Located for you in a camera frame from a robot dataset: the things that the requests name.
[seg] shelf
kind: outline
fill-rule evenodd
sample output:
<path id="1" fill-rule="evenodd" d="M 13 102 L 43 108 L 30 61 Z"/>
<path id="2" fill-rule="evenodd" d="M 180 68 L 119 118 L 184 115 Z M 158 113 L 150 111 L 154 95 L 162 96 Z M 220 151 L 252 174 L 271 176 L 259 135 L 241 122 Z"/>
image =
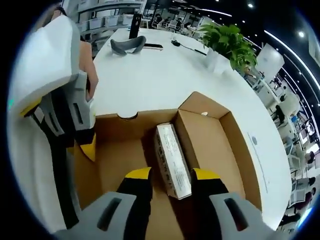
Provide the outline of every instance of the shelf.
<path id="1" fill-rule="evenodd" d="M 98 34 L 104 31 L 113 31 L 113 30 L 117 30 L 117 29 L 125 29 L 125 28 L 129 28 L 131 25 L 122 25 L 119 24 L 117 26 L 103 26 L 103 27 L 99 27 L 99 28 L 95 28 L 95 29 L 91 29 L 91 30 L 87 30 L 87 31 L 81 31 L 80 34 L 81 35 L 86 35 L 86 34 Z"/>
<path id="2" fill-rule="evenodd" d="M 120 9 L 120 8 L 140 8 L 140 5 L 143 1 L 134 1 L 134 0 L 114 0 L 108 2 L 101 2 L 95 6 L 90 6 L 78 10 L 78 14 L 88 12 L 88 11 L 103 11 L 109 9 Z"/>

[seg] white table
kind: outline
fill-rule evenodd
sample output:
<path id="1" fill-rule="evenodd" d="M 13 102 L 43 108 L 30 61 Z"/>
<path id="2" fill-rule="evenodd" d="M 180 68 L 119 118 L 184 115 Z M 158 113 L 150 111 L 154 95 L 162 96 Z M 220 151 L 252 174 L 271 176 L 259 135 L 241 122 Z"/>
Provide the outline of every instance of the white table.
<path id="1" fill-rule="evenodd" d="M 173 33 L 141 28 L 147 43 L 161 44 L 163 51 L 143 49 L 120 57 L 111 54 L 110 40 L 94 59 L 99 83 L 95 92 L 97 116 L 137 111 L 175 109 L 198 91 L 230 109 L 247 142 L 256 170 L 264 222 L 276 229 L 288 205 L 291 175 L 287 155 L 268 111 L 246 81 L 236 72 L 213 75 L 204 67 L 205 56 L 171 44 Z M 129 32 L 117 30 L 110 39 L 125 41 Z M 175 34 L 186 47 L 202 52 L 193 38 Z M 255 136 L 253 147 L 250 136 Z"/>

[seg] cardboard box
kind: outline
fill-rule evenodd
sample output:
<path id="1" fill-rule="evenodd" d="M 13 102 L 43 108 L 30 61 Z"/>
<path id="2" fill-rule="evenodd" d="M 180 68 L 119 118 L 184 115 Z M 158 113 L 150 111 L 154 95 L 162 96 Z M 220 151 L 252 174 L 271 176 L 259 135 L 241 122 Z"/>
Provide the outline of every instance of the cardboard box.
<path id="1" fill-rule="evenodd" d="M 167 194 L 179 200 L 190 196 L 190 174 L 173 124 L 156 126 L 154 145 Z"/>
<path id="2" fill-rule="evenodd" d="M 229 192 L 262 209 L 254 164 L 236 119 L 228 109 L 199 92 L 193 92 L 178 109 L 142 111 L 128 119 L 117 114 L 98 116 L 95 162 L 79 147 L 74 148 L 81 208 L 105 192 L 116 191 L 130 171 L 149 166 L 153 168 L 153 197 L 145 239 L 195 239 L 190 237 L 190 197 L 177 200 L 167 195 L 155 156 L 156 127 L 168 122 L 174 125 L 189 169 L 217 173 Z"/>

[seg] white pot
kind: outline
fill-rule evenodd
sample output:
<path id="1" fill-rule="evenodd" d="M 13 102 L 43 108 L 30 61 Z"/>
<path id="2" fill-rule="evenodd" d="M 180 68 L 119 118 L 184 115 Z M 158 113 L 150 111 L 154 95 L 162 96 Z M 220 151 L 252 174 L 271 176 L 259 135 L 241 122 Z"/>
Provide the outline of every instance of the white pot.
<path id="1" fill-rule="evenodd" d="M 231 69 L 230 61 L 216 51 L 213 51 L 212 48 L 209 48 L 204 64 L 208 71 L 218 75 Z"/>

